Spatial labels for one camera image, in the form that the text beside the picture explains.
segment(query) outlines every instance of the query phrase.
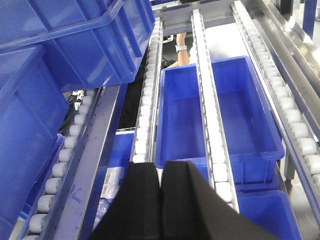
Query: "metal rail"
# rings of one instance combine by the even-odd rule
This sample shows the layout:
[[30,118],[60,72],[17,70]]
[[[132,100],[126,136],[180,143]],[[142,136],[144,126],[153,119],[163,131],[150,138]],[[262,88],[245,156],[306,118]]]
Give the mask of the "metal rail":
[[[261,85],[268,99],[269,105],[271,107],[274,119],[278,125],[278,129],[281,132],[283,140],[286,144],[286,149],[289,152],[291,159],[294,163],[295,169],[303,186],[303,189],[306,193],[310,206],[313,210],[315,219],[320,226],[320,193],[313,183],[312,175],[307,165],[305,164],[304,156],[298,145],[298,141],[292,131],[290,123],[288,122],[288,115],[285,114],[284,106],[281,102],[281,97],[276,95],[275,87],[272,86],[272,80],[270,77],[270,69],[275,70],[277,78],[282,79],[278,69],[275,67],[275,63],[271,56],[271,53],[268,50],[265,42],[262,40],[260,34],[258,33],[257,28],[255,27],[253,21],[249,17],[248,12],[245,10],[240,1],[235,1],[232,4],[232,9],[234,13],[235,21],[239,27],[240,33],[243,37],[244,43],[249,52],[249,56],[252,59],[253,65],[259,75],[261,80]],[[261,46],[264,52],[266,53],[267,59],[270,61],[271,65],[266,65],[265,60],[261,57],[261,52],[258,51],[257,42],[261,41]],[[288,98],[292,98],[291,91],[287,89]],[[293,103],[292,108],[290,109],[299,109],[298,106]],[[299,120],[300,123],[305,123],[303,117]],[[312,134],[308,131],[308,138],[312,139]]]
[[98,168],[110,159],[113,140],[118,126],[122,104],[126,94],[127,85],[109,86],[99,96],[96,111],[90,119],[93,122],[87,127],[87,141],[79,147],[83,154],[73,158],[79,161],[77,171],[68,172],[74,175],[74,180],[65,192],[65,204],[59,205],[62,210],[61,217],[52,219],[41,232],[40,239],[87,239],[92,232],[103,180],[97,181]]
[[[216,190],[219,195],[220,189],[218,188],[218,185],[221,182],[229,183],[231,191],[230,202],[232,203],[233,209],[239,212],[236,188],[231,169],[222,116],[220,112],[214,73],[212,70],[209,50],[206,44],[204,20],[199,9],[193,10],[191,22],[196,49],[196,71],[199,86],[199,97],[209,184]],[[215,177],[215,168],[221,165],[226,166],[227,179],[217,179],[217,177]]]
[[160,18],[157,18],[149,41],[146,71],[130,155],[130,162],[134,163],[151,163],[155,161],[163,33],[163,22]]

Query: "aluminum rail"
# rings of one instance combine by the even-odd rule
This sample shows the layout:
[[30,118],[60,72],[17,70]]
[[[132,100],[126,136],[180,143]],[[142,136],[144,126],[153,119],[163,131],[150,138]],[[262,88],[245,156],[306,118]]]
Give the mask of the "aluminum rail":
[[206,44],[204,20],[199,9],[193,10],[191,22],[209,184],[225,202],[231,203],[230,206],[239,212],[214,73]]
[[77,145],[83,153],[71,159],[78,162],[78,167],[67,172],[74,179],[67,183],[64,190],[67,191],[63,194],[65,204],[61,202],[55,211],[51,211],[60,212],[60,217],[48,219],[40,239],[87,239],[92,232],[96,213],[93,209],[98,207],[97,196],[100,196],[103,184],[103,180],[96,180],[98,169],[110,159],[126,89],[126,84],[102,89],[94,111],[88,117],[90,122],[84,125],[90,129],[84,131],[87,140]]
[[163,32],[163,22],[157,18],[149,41],[146,71],[130,155],[130,162],[134,163],[155,161]]
[[[313,139],[312,132],[308,129],[306,120],[303,118],[291,90],[284,82],[265,41],[254,25],[249,13],[241,1],[235,1],[232,4],[232,10],[249,56],[261,80],[262,88],[285,142],[286,149],[294,163],[317,224],[320,226],[320,193],[305,162],[308,156],[319,155],[319,148]],[[299,126],[303,125],[306,129],[304,135],[301,134],[301,129],[295,128],[297,124],[300,124]],[[306,151],[303,144],[305,140],[311,143],[310,146],[314,147],[312,152]]]

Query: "person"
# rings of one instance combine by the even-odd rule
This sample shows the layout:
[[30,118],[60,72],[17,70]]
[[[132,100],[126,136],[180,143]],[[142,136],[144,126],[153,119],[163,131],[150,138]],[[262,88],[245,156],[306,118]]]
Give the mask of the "person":
[[[170,67],[195,64],[197,61],[196,47],[189,50],[185,46],[186,33],[176,35],[177,61]],[[205,30],[206,45],[209,50],[211,61],[227,58],[247,56],[248,51],[235,23],[209,27]]]
[[176,50],[177,50],[177,61],[169,66],[171,67],[177,67],[177,66],[183,66],[183,65],[188,65],[190,63],[189,55],[187,52],[187,46],[185,42],[187,33],[178,33],[176,35]]

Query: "white roller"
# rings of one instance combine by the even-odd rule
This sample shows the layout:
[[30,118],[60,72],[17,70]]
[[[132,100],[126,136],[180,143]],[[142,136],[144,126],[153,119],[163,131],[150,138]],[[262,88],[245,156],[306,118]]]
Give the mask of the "white roller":
[[60,185],[61,185],[61,178],[60,177],[49,178],[45,182],[45,187],[44,187],[45,188],[45,192],[47,194],[56,194],[56,192],[60,188]]
[[301,114],[297,109],[284,110],[284,116],[289,124],[299,123],[301,121]]
[[39,234],[45,225],[47,214],[36,214],[33,215],[29,222],[29,230],[32,233]]
[[157,51],[156,50],[149,52],[149,58],[156,58],[156,56],[157,56]]
[[314,139],[309,137],[299,138],[296,140],[298,147],[303,156],[313,155],[317,153],[317,143]]
[[143,95],[144,96],[152,96],[153,95],[153,87],[151,86],[145,86],[143,88]]
[[280,76],[274,76],[269,79],[272,88],[281,87],[284,85],[284,81]]
[[54,203],[55,195],[43,195],[38,200],[38,210],[41,213],[48,213]]
[[272,77],[278,77],[278,71],[274,67],[266,69],[265,74],[268,79],[271,79]]
[[221,134],[215,134],[210,138],[210,143],[216,147],[222,147]]
[[218,119],[217,109],[212,105],[209,106],[211,109],[205,112],[205,116],[207,120],[215,120]]
[[313,183],[315,184],[316,188],[320,192],[320,174],[316,174],[312,176]]
[[40,239],[40,236],[38,235],[29,235],[22,238],[22,240],[38,240],[38,239]]
[[304,159],[312,175],[320,174],[320,155],[307,155]]
[[52,175],[55,178],[62,178],[68,169],[68,163],[66,162],[58,162],[53,165]]
[[248,33],[248,36],[250,39],[253,39],[253,38],[260,38],[259,37],[259,34],[257,32],[251,32],[251,33]]
[[140,116],[139,117],[139,127],[148,128],[149,127],[149,116]]
[[148,58],[148,64],[156,64],[156,58],[155,57],[149,57]]
[[87,104],[81,104],[80,106],[79,106],[79,113],[80,114],[87,114],[88,113],[88,111],[89,111],[89,108],[90,108],[90,105],[87,105]]
[[252,44],[262,44],[262,40],[259,37],[250,38]]
[[225,150],[222,146],[212,147],[211,156],[213,164],[223,164],[226,161]]
[[146,155],[145,154],[136,154],[132,158],[132,162],[135,164],[145,163],[146,162]]
[[147,127],[139,127],[136,130],[136,138],[138,140],[147,140],[148,139],[148,128]]
[[264,51],[264,52],[259,52],[258,57],[259,57],[259,60],[260,60],[260,61],[270,59],[269,54],[268,54],[266,51]]
[[73,149],[77,143],[77,136],[67,136],[65,139],[64,139],[64,147],[66,149]]
[[151,104],[152,104],[152,96],[142,97],[142,105],[151,105]]
[[282,97],[279,99],[279,103],[283,111],[295,107],[295,101],[292,97]]
[[154,63],[150,63],[146,66],[148,71],[154,71],[156,69],[156,65]]
[[291,123],[290,128],[296,139],[308,137],[308,127],[304,122]]
[[265,69],[268,69],[268,68],[272,68],[274,66],[274,64],[273,64],[272,60],[266,59],[266,60],[262,60],[262,66]]
[[86,91],[86,95],[87,95],[87,96],[93,96],[93,95],[95,95],[95,90],[94,90],[94,89],[89,89],[89,90],[87,90],[87,91]]
[[81,128],[82,128],[82,125],[80,125],[80,124],[71,125],[69,128],[70,135],[71,136],[78,136],[81,132]]
[[154,51],[157,51],[158,49],[158,46],[157,46],[157,39],[152,39],[152,41],[154,41],[151,45],[150,45],[150,51],[154,52]]
[[285,86],[276,86],[273,88],[275,96],[280,99],[280,98],[286,98],[289,96],[287,87]]
[[231,186],[229,182],[217,182],[215,183],[216,193],[227,203],[230,203],[232,200]]
[[225,163],[216,163],[212,165],[214,182],[227,182],[228,171]]
[[82,98],[82,103],[85,104],[85,105],[90,105],[92,103],[92,100],[93,100],[93,96],[92,95],[84,96]]
[[250,33],[256,33],[257,30],[256,30],[255,28],[253,28],[253,25],[249,24],[249,25],[247,25],[247,27],[246,27],[246,32],[247,32],[248,34],[250,34]]
[[135,141],[135,153],[136,154],[147,154],[147,140]]
[[150,116],[151,115],[151,106],[143,105],[140,107],[141,116]]
[[155,80],[153,80],[152,78],[147,78],[145,81],[144,81],[144,84],[146,87],[151,87],[153,88],[154,85],[155,85]]
[[72,156],[72,153],[73,153],[72,148],[61,149],[59,152],[59,161],[63,162],[63,163],[69,162],[69,160]]
[[254,50],[256,51],[257,54],[263,53],[266,50],[265,46],[260,45],[260,44],[254,44],[253,48],[254,48]]
[[74,116],[74,123],[82,125],[86,121],[86,114],[77,114]]
[[155,71],[154,70],[148,70],[145,75],[146,75],[147,78],[154,78],[155,77]]

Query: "blue plastic crate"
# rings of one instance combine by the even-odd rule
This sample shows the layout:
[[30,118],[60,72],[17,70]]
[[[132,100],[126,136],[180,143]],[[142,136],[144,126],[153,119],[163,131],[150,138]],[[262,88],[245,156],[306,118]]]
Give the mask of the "blue plastic crate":
[[273,174],[272,180],[270,182],[264,183],[246,183],[246,184],[236,184],[235,190],[237,192],[252,193],[261,191],[272,191],[279,189],[279,180],[276,173]]
[[7,239],[44,169],[68,104],[42,46],[0,53],[0,239]]
[[[252,63],[212,63],[234,181],[270,182],[284,148]],[[156,164],[206,156],[196,66],[162,71]]]
[[57,139],[53,144],[48,157],[45,161],[45,165],[42,170],[39,172],[37,178],[34,181],[32,189],[27,197],[24,206],[22,207],[22,211],[20,212],[20,217],[24,220],[27,220],[30,212],[33,212],[33,206],[35,202],[38,202],[40,195],[38,196],[40,189],[43,186],[43,183],[49,178],[48,171],[52,168],[52,164],[56,163],[58,160],[58,154],[60,151],[61,146],[64,143],[64,137],[61,134],[57,134]]
[[159,5],[159,4],[166,4],[169,2],[173,2],[175,0],[153,0],[150,3],[154,6],[154,5]]
[[288,196],[279,190],[237,193],[240,214],[283,240],[302,240]]
[[130,83],[154,21],[149,0],[3,0],[0,51],[42,43],[63,92]]

